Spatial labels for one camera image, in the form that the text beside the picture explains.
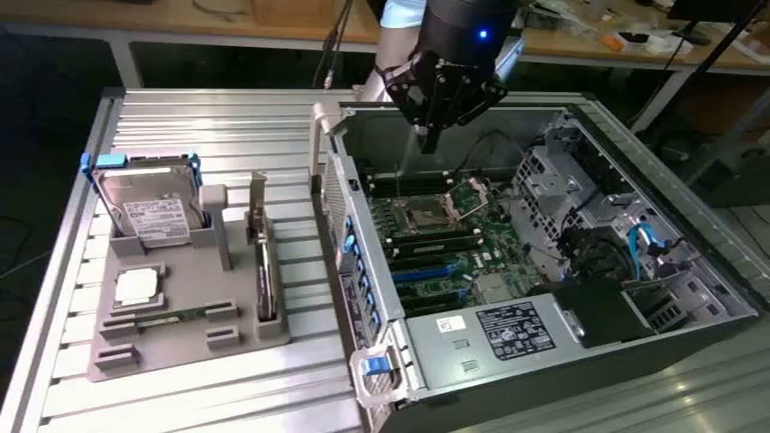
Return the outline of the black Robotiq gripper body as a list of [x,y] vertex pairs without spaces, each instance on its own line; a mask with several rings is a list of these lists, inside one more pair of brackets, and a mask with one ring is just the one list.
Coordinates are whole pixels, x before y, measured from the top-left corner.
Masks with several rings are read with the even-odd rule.
[[429,0],[414,53],[491,68],[518,10],[513,0]]

